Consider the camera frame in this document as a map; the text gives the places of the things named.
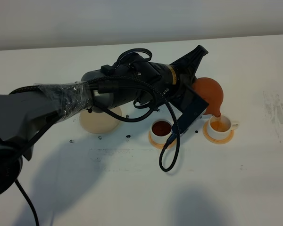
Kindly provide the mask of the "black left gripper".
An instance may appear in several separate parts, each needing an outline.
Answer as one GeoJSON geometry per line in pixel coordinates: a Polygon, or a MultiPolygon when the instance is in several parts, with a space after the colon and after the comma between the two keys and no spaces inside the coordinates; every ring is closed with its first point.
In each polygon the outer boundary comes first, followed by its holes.
{"type": "Polygon", "coordinates": [[[167,65],[172,74],[172,87],[169,100],[174,106],[188,106],[194,97],[191,91],[196,81],[195,73],[208,51],[198,45],[194,50],[167,65]]]}

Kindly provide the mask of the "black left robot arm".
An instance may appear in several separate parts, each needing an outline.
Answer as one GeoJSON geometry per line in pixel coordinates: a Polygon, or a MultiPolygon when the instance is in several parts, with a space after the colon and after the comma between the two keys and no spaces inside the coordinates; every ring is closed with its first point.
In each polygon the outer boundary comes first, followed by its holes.
{"type": "Polygon", "coordinates": [[[167,149],[208,107],[192,88],[195,73],[207,51],[202,46],[173,63],[151,61],[152,53],[134,48],[122,53],[113,65],[86,73],[80,82],[40,84],[0,95],[0,194],[19,176],[23,159],[30,160],[34,144],[55,123],[83,110],[105,112],[124,122],[146,119],[161,105],[172,114],[167,149]]]}

